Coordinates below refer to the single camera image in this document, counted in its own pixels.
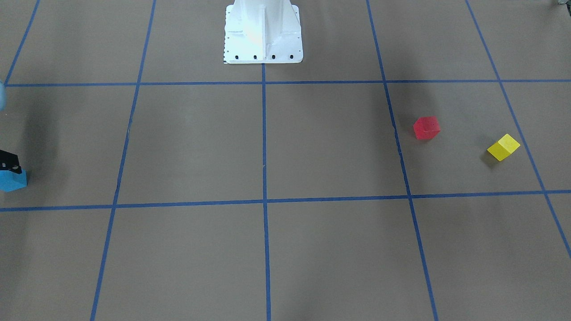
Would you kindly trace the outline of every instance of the gray floor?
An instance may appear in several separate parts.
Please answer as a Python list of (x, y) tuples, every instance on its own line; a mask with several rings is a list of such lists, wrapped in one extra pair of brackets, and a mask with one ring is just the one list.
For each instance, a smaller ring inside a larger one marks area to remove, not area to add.
[(0, 2), (0, 320), (570, 320), (556, 2), (294, 0), (266, 66), (231, 0)]

